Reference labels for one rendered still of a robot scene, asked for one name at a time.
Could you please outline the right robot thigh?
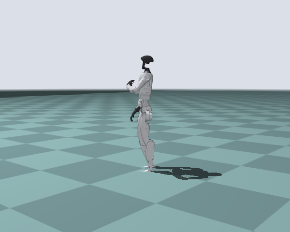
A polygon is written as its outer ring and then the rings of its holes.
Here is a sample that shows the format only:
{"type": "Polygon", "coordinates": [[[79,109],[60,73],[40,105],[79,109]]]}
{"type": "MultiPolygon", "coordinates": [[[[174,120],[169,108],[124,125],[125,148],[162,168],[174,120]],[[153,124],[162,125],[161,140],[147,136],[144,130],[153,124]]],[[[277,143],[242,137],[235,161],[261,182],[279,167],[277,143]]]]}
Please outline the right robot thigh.
{"type": "Polygon", "coordinates": [[[141,136],[141,132],[140,132],[141,115],[142,115],[142,113],[140,111],[139,116],[138,116],[138,120],[137,120],[137,135],[138,135],[138,138],[139,138],[139,141],[140,141],[141,145],[145,145],[144,142],[143,142],[142,136],[141,136]]]}

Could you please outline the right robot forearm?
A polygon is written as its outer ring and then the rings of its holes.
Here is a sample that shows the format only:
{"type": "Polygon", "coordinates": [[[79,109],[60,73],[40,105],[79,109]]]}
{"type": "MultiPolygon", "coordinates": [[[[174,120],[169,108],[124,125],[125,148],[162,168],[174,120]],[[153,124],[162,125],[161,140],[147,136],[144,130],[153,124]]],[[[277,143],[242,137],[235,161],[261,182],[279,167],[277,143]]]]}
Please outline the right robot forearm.
{"type": "MultiPolygon", "coordinates": [[[[142,102],[142,101],[144,101],[144,100],[143,100],[143,99],[139,99],[139,100],[138,100],[138,106],[142,107],[142,105],[141,105],[141,102],[142,102]]],[[[137,106],[137,107],[138,107],[138,106],[137,106]]],[[[137,107],[136,107],[136,108],[137,108],[137,107]]],[[[140,109],[140,110],[141,110],[141,109],[140,109]]],[[[140,110],[139,110],[139,111],[140,111],[140,110]]]]}

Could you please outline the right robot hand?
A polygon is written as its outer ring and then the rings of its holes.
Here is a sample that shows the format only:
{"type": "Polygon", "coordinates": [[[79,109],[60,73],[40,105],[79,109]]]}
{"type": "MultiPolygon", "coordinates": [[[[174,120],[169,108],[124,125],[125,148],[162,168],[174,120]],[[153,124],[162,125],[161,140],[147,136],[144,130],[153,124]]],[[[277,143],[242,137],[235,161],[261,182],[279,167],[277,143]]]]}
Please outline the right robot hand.
{"type": "Polygon", "coordinates": [[[131,122],[133,121],[133,120],[132,120],[132,117],[134,118],[135,113],[138,112],[140,109],[141,109],[140,106],[138,106],[137,108],[135,108],[135,110],[133,111],[132,116],[131,116],[131,118],[130,118],[131,122]]]}

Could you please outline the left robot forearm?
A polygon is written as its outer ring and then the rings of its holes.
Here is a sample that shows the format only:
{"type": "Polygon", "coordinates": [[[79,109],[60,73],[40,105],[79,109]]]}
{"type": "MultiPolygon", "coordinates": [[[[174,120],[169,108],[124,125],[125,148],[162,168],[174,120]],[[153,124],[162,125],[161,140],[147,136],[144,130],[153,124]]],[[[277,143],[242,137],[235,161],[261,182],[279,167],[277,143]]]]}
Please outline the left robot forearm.
{"type": "Polygon", "coordinates": [[[132,90],[136,88],[136,86],[130,86],[130,84],[128,84],[126,87],[127,87],[127,90],[131,93],[133,93],[132,90]]]}

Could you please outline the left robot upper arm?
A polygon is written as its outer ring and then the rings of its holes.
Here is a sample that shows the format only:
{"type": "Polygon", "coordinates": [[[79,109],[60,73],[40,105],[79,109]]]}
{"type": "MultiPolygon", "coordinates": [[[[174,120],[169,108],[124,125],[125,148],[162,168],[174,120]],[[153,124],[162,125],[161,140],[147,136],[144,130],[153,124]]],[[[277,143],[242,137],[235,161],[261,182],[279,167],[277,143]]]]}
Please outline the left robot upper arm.
{"type": "Polygon", "coordinates": [[[151,79],[151,76],[149,74],[145,74],[142,79],[138,82],[136,88],[132,90],[134,94],[138,94],[139,90],[151,79]]]}

